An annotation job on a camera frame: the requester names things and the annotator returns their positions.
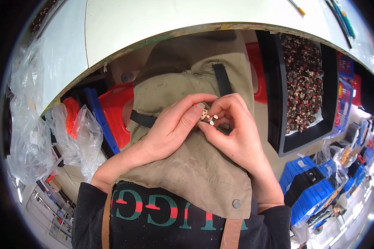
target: sleeve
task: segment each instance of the sleeve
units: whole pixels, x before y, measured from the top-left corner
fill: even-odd
[[[276,206],[262,213],[263,223],[268,228],[272,248],[291,248],[289,227],[291,224],[291,208],[288,206]]]
[[[82,182],[72,226],[72,248],[101,249],[102,216],[107,194]]]

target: white table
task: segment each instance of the white table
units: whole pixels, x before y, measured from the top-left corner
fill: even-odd
[[[374,74],[374,37],[348,0],[339,0],[356,34],[350,49],[324,0],[66,0],[43,31],[43,106],[94,70],[146,44],[216,29],[262,29],[329,45]]]

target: tiled floor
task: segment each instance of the tiled floor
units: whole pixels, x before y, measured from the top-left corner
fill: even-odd
[[[246,43],[257,41],[255,31],[253,30],[243,31],[243,36]],[[122,82],[120,77],[124,72],[139,71],[146,62],[148,55],[152,50],[152,47],[153,45],[143,47],[140,50],[131,52],[110,63],[111,72],[113,74],[115,82],[117,84]],[[358,110],[357,107],[353,106],[349,117],[349,123],[359,121],[363,116],[366,115],[366,113]],[[302,155],[312,155],[321,148],[322,141],[319,141],[312,144],[311,146],[301,149],[297,153],[293,153],[291,155],[280,158],[278,157],[275,150],[271,147],[269,142],[267,142],[267,105],[255,102],[254,118],[258,127],[259,137],[264,153],[267,156],[269,163],[274,171],[274,175],[277,179],[280,178],[284,170],[285,163],[298,158],[298,153]],[[344,138],[344,134],[336,137],[335,141],[339,141],[342,138]],[[80,183],[84,181],[84,178],[80,173],[80,168],[65,165],[64,168],[60,169],[60,173],[55,177],[55,179],[61,184],[62,190],[65,192],[65,194],[68,195],[68,197],[72,201],[76,202]]]

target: red stripe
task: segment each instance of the red stripe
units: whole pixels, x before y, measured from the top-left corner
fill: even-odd
[[[136,212],[140,212],[143,210],[143,203],[142,202],[136,202]]]
[[[206,219],[207,220],[212,220],[212,214],[207,212]]]
[[[177,218],[177,207],[170,207],[170,218]]]
[[[145,207],[150,208],[150,209],[155,209],[155,210],[161,210],[159,207],[155,206],[154,204],[148,204]]]
[[[126,204],[127,202],[125,202],[123,199],[117,199],[116,203]]]

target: black strap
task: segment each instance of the black strap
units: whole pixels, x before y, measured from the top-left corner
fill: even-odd
[[[220,97],[232,94],[231,84],[227,76],[226,68],[222,63],[213,64],[214,75],[216,76],[217,85],[219,87]]]
[[[233,93],[233,91],[231,90],[229,77],[227,76],[227,72],[224,65],[222,63],[219,63],[213,64],[212,67],[214,69],[214,74],[216,76],[217,85],[219,86],[220,96]],[[146,115],[136,112],[135,110],[132,110],[132,113],[130,114],[130,119],[138,123],[139,125],[147,128],[151,128],[157,120],[156,117],[148,117]]]
[[[139,125],[147,128],[151,128],[157,120],[156,117],[148,117],[146,115],[136,112],[135,110],[132,110],[132,113],[130,114],[130,119],[138,123]]]

